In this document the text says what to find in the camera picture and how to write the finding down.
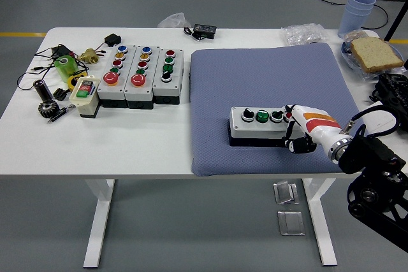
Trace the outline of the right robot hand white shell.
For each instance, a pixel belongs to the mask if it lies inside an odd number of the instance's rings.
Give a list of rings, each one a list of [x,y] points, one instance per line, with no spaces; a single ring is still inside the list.
[[[339,162],[352,137],[342,131],[333,117],[326,111],[298,104],[285,106],[284,113],[291,115],[283,137],[290,152],[309,153],[321,145],[329,160]]]

